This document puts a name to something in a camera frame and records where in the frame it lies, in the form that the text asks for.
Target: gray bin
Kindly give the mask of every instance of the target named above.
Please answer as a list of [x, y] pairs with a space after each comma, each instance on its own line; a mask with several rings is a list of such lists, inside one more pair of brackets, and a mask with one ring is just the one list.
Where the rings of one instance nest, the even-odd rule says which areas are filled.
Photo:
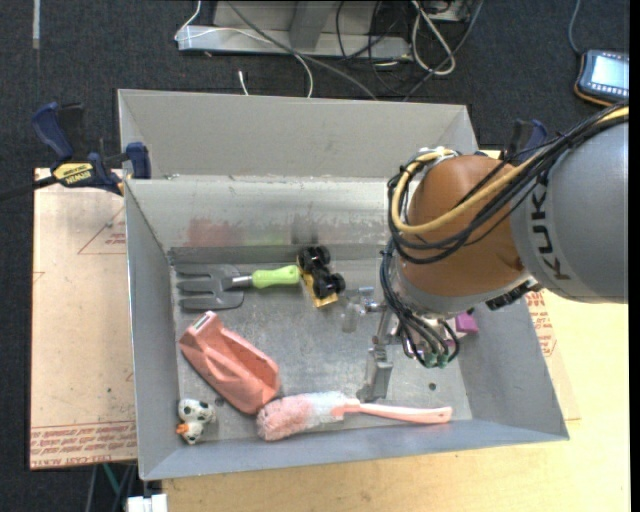
[[[176, 262], [241, 270], [291, 263], [324, 244], [348, 288], [378, 282], [388, 237], [386, 182], [422, 146], [476, 149], [466, 109], [452, 105], [299, 100], [120, 91], [123, 147], [150, 149], [153, 177], [129, 180], [125, 202], [140, 475], [145, 480], [399, 457], [566, 439], [562, 412], [528, 308], [476, 310], [480, 333], [456, 361], [425, 370], [391, 347], [389, 404], [451, 405], [445, 425], [364, 415], [275, 443], [253, 417], [217, 401], [218, 422], [188, 446], [175, 433], [177, 402], [216, 404], [216, 392], [184, 359], [177, 340], [197, 312], [177, 305]], [[247, 292], [220, 311], [280, 366], [283, 394], [364, 382], [378, 315], [341, 328], [344, 304], [316, 309], [306, 290]]]

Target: black cable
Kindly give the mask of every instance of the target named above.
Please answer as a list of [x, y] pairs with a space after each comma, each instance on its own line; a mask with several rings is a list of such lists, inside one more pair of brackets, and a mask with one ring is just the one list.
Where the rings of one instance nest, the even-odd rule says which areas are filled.
[[[391, 288], [391, 284], [389, 282], [389, 263], [391, 262], [393, 252], [394, 242], [391, 240], [388, 242], [386, 249], [382, 253], [383, 259], [380, 265], [380, 284], [382, 286], [387, 307], [398, 318], [398, 333], [402, 337], [403, 350], [408, 357], [417, 360], [421, 365], [427, 368], [442, 365], [443, 363], [439, 358], [444, 357], [447, 362], [452, 358], [449, 354], [449, 347], [447, 343], [435, 331], [435, 329], [427, 323], [427, 321], [416, 317], [411, 308], [405, 305]], [[431, 349], [431, 354], [433, 355], [431, 362], [427, 362], [424, 358], [424, 354], [420, 353], [418, 347], [413, 341], [411, 330], [415, 331], [428, 343]]]
[[282, 44], [280, 41], [277, 41], [276, 39], [274, 39], [271, 36], [269, 36], [268, 34], [266, 34], [263, 30], [258, 28], [255, 25], [255, 23], [253, 23], [252, 21], [247, 19], [247, 17], [242, 12], [240, 12], [240, 10], [238, 10], [238, 8], [235, 5], [233, 5], [232, 2], [227, 1], [227, 5], [229, 5], [229, 7], [231, 7], [233, 12], [235, 12], [237, 14], [237, 16], [244, 23], [246, 23], [251, 29], [255, 30], [256, 33], [260, 34], [260, 37], [263, 37], [263, 38], [267, 39], [268, 41], [273, 43], [275, 46], [277, 46], [278, 48], [286, 51], [287, 53], [290, 53], [291, 55], [295, 55], [295, 56], [297, 56], [297, 57], [299, 57], [301, 59], [306, 59], [309, 62], [313, 62], [317, 66], [320, 66], [322, 68], [325, 68], [325, 69], [331, 71], [332, 73], [335, 73], [336, 75], [340, 76], [341, 78], [343, 78], [343, 79], [351, 82], [352, 84], [356, 85], [363, 92], [365, 92], [371, 99], [376, 100], [376, 101], [378, 100], [378, 98], [364, 84], [360, 83], [355, 78], [347, 75], [346, 73], [343, 73], [339, 69], [336, 69], [333, 66], [330, 66], [329, 64], [326, 64], [326, 63], [322, 62], [321, 60], [318, 60], [318, 59], [315, 59], [313, 57], [310, 57], [307, 54], [300, 53], [299, 51], [295, 50], [294, 48], [291, 48], [290, 46]]
[[360, 48], [359, 50], [353, 52], [350, 55], [347, 55], [345, 49], [344, 49], [344, 44], [342, 42], [342, 32], [340, 31], [340, 13], [342, 12], [342, 7], [344, 6], [344, 0], [342, 2], [340, 2], [340, 4], [338, 5], [338, 8], [336, 9], [336, 18], [335, 18], [335, 24], [336, 24], [336, 37], [338, 38], [338, 44], [340, 45], [340, 53], [342, 53], [342, 60], [343, 61], [347, 61], [347, 60], [352, 60], [355, 59], [356, 57], [359, 57], [360, 55], [362, 55], [364, 52], [369, 51], [371, 52], [371, 48], [373, 48], [375, 45], [377, 45], [379, 42], [381, 42], [385, 37], [387, 37], [387, 35], [389, 34], [389, 32], [391, 32], [391, 30], [393, 30], [393, 27], [395, 25], [396, 22], [394, 22], [384, 34], [379, 35], [375, 41], [371, 40], [371, 30], [373, 27], [373, 20], [376, 16], [376, 13], [378, 11], [378, 4], [376, 4], [376, 7], [374, 7], [373, 9], [373, 14], [371, 16], [371, 26], [369, 28], [369, 39], [368, 42], [365, 46], [363, 46], [362, 48]]
[[578, 11], [580, 10], [580, 2], [581, 0], [576, 0], [576, 5], [573, 9], [573, 14], [571, 15], [571, 21], [569, 22], [569, 28], [567, 29], [567, 37], [569, 39], [569, 45], [578, 57], [582, 56], [582, 52], [578, 49], [575, 42], [573, 41], [573, 24], [576, 21], [576, 17], [578, 15]]
[[[478, 16], [480, 14], [480, 10], [482, 9], [483, 2], [484, 0], [478, 1], [478, 6], [476, 7], [476, 10], [471, 16], [471, 18], [469, 19], [469, 25], [467, 26], [467, 30], [465, 31], [464, 35], [462, 36], [462, 39], [460, 39], [456, 47], [453, 50], [451, 50], [452, 56], [455, 56], [458, 53], [460, 48], [462, 48], [462, 45], [469, 38], [469, 35], [471, 34], [471, 29], [473, 29], [473, 26], [476, 24], [476, 21], [478, 20]], [[440, 64], [435, 66], [431, 72], [425, 73], [425, 75], [411, 88], [411, 90], [402, 99], [402, 101], [409, 101], [409, 99], [411, 99], [411, 96], [413, 96], [420, 87], [422, 87], [428, 80], [430, 80], [435, 75], [435, 71], [440, 71], [445, 66], [445, 64], [449, 61], [449, 59], [450, 59], [449, 57], [446, 57], [445, 59], [442, 60], [442, 62], [440, 62]]]
[[[495, 215], [497, 215], [505, 206], [507, 206], [515, 197], [517, 197], [518, 194], [521, 194], [525, 188], [529, 186], [529, 188], [531, 189], [531, 183], [533, 183], [534, 180], [543, 177], [544, 174], [548, 172], [550, 167], [556, 162], [557, 158], [568, 148], [582, 144], [586, 139], [594, 136], [596, 133], [601, 132], [609, 126], [625, 122], [625, 120], [628, 119], [628, 116], [617, 117], [606, 122], [603, 122], [602, 119], [609, 113], [623, 106], [626, 106], [627, 104], [628, 101], [605, 109], [595, 116], [592, 116], [579, 123], [567, 134], [558, 136], [551, 142], [547, 142], [541, 145], [542, 150], [530, 159], [527, 166], [523, 168], [522, 172], [518, 176], [514, 177], [502, 190], [500, 190], [500, 192], [498, 192], [492, 199], [487, 201], [487, 203], [479, 210], [476, 216], [469, 222], [466, 228], [447, 238], [434, 242], [429, 242], [424, 240], [423, 238], [418, 238], [418, 240], [420, 240], [420, 243], [418, 243], [418, 241], [413, 238], [407, 239], [403, 237], [403, 235], [393, 223], [393, 220], [391, 218], [391, 211], [389, 209], [389, 229], [391, 231], [396, 250], [401, 256], [406, 257], [408, 261], [415, 264], [435, 263], [451, 255], [453, 252], [462, 247], [462, 245], [467, 244], [467, 241], [473, 232], [475, 232], [486, 222], [494, 218]], [[513, 155], [511, 158], [517, 159], [519, 157], [520, 155], [518, 154]], [[400, 175], [401, 173], [390, 179], [388, 182], [389, 204], [391, 204], [391, 198], [395, 193], [395, 188], [397, 186]], [[405, 186], [403, 190], [402, 201], [405, 200], [404, 196], [408, 194], [408, 185], [409, 183], [407, 183], [407, 186]], [[478, 240], [474, 240], [472, 242], [468, 242], [468, 244], [476, 243], [477, 241]], [[419, 258], [407, 254], [404, 248], [414, 249], [418, 251], [436, 251], [436, 254], [429, 257]]]
[[87, 502], [84, 506], [84, 512], [91, 512], [93, 508], [93, 493], [96, 488], [96, 477], [98, 475], [98, 465], [95, 464], [91, 470], [91, 480], [89, 481], [89, 492], [87, 493]]
[[130, 466], [127, 466], [127, 469], [125, 469], [124, 474], [122, 475], [122, 480], [120, 480], [120, 487], [118, 488], [116, 497], [113, 500], [113, 506], [111, 507], [111, 512], [118, 512], [118, 508], [121, 508], [122, 506], [121, 501], [125, 494], [124, 491], [129, 484], [129, 478], [134, 467], [135, 467], [134, 465], [130, 465]]

